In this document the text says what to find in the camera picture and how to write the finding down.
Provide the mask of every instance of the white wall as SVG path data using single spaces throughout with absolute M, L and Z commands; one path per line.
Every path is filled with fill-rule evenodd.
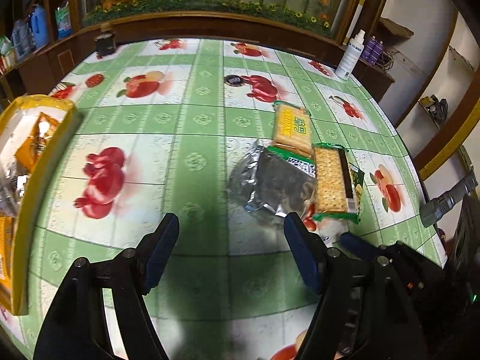
M 472 33 L 458 14 L 455 30 L 450 45 L 462 54 L 476 69 L 480 62 L 480 48 Z M 449 104 L 448 115 L 452 115 L 468 89 L 473 72 L 460 61 L 453 59 L 453 53 L 445 53 L 443 60 L 426 88 L 423 96 L 436 95 L 439 99 L 445 97 Z M 398 133 L 402 137 L 412 156 L 416 156 L 438 132 L 438 128 L 419 104 L 415 104 L 407 117 L 398 126 Z M 463 143 L 474 169 L 480 176 L 480 125 L 477 125 Z M 452 188 L 466 172 L 459 156 L 454 154 L 433 175 L 425 180 L 425 186 L 430 198 L 437 197 Z M 444 230 L 447 239 L 453 237 L 460 215 L 461 203 L 455 205 L 439 222 L 438 226 Z
M 380 102 L 393 123 L 410 105 L 434 68 L 450 31 L 454 10 L 451 0 L 387 0 L 382 17 L 415 33 L 395 46 L 401 54 L 395 56 L 389 73 L 396 82 Z

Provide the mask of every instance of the small black object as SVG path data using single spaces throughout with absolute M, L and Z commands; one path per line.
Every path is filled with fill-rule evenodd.
M 446 99 L 438 100 L 434 94 L 430 97 L 433 100 L 433 104 L 428 106 L 428 112 L 438 122 L 445 122 L 448 114 L 448 103 Z
M 236 74 L 225 76 L 223 80 L 225 81 L 225 84 L 233 87 L 239 87 L 245 84 L 245 80 Z
M 167 360 L 142 295 L 156 287 L 179 235 L 166 214 L 137 248 L 108 261 L 77 258 L 63 278 L 38 335 L 34 360 L 111 360 L 102 288 L 111 288 L 118 327 L 129 360 Z

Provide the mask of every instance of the fruit print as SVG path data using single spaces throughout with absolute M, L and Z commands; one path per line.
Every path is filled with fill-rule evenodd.
M 76 85 L 71 82 L 61 82 L 58 86 L 61 89 L 57 89 L 51 95 L 54 99 L 68 99 L 77 89 Z
M 305 338 L 307 331 L 304 330 L 295 339 L 295 344 L 285 346 L 284 348 L 280 349 L 276 354 L 272 356 L 270 360 L 293 360 L 302 345 L 303 339 Z M 340 359 L 342 354 L 337 352 L 335 354 L 334 360 Z
M 233 51 L 235 54 L 243 54 L 244 56 L 261 56 L 262 52 L 255 46 L 254 44 L 248 43 L 230 43 L 235 50 Z
M 168 40 L 166 43 L 155 42 L 155 46 L 157 46 L 159 50 L 168 50 L 168 49 L 180 49 L 183 47 L 183 44 L 180 39 L 171 39 L 171 40 Z
M 246 84 L 251 85 L 251 93 L 248 97 L 265 103 L 273 103 L 277 99 L 278 90 L 272 81 L 262 76 L 242 76 Z
M 310 204 L 308 210 L 305 213 L 305 216 L 302 220 L 303 224 L 307 228 L 308 231 L 315 231 L 317 229 L 316 223 L 311 218 L 315 213 L 315 203 Z
M 117 93 L 117 97 L 127 96 L 132 99 L 145 97 L 157 91 L 160 87 L 160 81 L 165 78 L 161 71 L 150 71 L 132 78 L 124 79 L 125 89 Z
M 125 154 L 118 147 L 107 147 L 99 154 L 89 154 L 83 172 L 89 177 L 83 195 L 73 205 L 92 219 L 105 218 L 125 181 L 122 167 Z
M 101 73 L 93 74 L 93 76 L 90 76 L 88 79 L 86 79 L 85 85 L 88 88 L 93 88 L 97 85 L 100 85 L 104 79 L 105 77 Z
M 393 184 L 393 179 L 388 169 L 382 164 L 378 165 L 375 173 L 370 173 L 370 179 L 378 186 L 383 195 L 382 205 L 385 211 L 388 212 L 388 209 L 390 209 L 393 212 L 399 212 L 402 208 L 400 195 Z
M 320 73 L 325 74 L 326 76 L 330 76 L 330 73 L 328 73 L 328 70 L 325 69 L 320 62 L 317 61 L 310 61 L 308 63 L 309 65 L 312 65 L 315 69 L 317 69 Z
M 342 99 L 340 96 L 330 96 L 329 98 L 335 103 L 340 104 L 349 117 L 357 117 L 358 119 L 363 119 L 363 115 L 361 114 L 361 112 L 356 109 L 354 105 L 350 104 L 347 100 Z

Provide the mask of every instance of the plastic bag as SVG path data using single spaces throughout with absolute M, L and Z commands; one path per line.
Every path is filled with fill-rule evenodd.
M 358 223 L 359 201 L 345 148 L 317 143 L 313 147 L 313 153 L 317 179 L 313 218 L 321 220 L 330 216 Z
M 15 157 L 28 172 L 32 173 L 38 159 L 45 150 L 49 139 L 54 135 L 59 121 L 55 118 L 40 112 L 37 122 L 33 126 L 30 135 L 18 148 Z
M 229 189 L 248 212 L 261 217 L 302 216 L 315 190 L 315 178 L 255 144 L 230 174 Z
M 275 126 L 272 146 L 311 157 L 310 114 L 305 108 L 274 102 Z

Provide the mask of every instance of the pomegranate print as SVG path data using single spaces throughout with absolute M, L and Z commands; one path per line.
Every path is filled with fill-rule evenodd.
M 320 73 L 325 74 L 326 76 L 330 76 L 330 73 L 328 72 L 327 69 L 325 69 L 320 62 L 317 61 L 310 61 L 308 63 L 309 65 L 312 65 L 315 69 L 317 69 Z
M 107 147 L 99 154 L 89 154 L 83 172 L 89 177 L 83 195 L 73 203 L 88 218 L 105 218 L 125 181 L 122 167 L 125 154 L 118 147 Z
M 251 93 L 247 93 L 248 97 L 265 103 L 273 103 L 277 99 L 278 90 L 269 79 L 262 76 L 242 76 L 242 78 L 246 84 L 251 85 Z
M 155 42 L 155 46 L 158 47 L 159 50 L 168 50 L 168 49 L 180 49 L 183 47 L 182 42 L 180 39 L 171 39 L 165 42 Z
M 255 46 L 254 44 L 248 43 L 230 43 L 235 50 L 233 51 L 235 54 L 243 54 L 244 56 L 261 56 L 262 52 Z

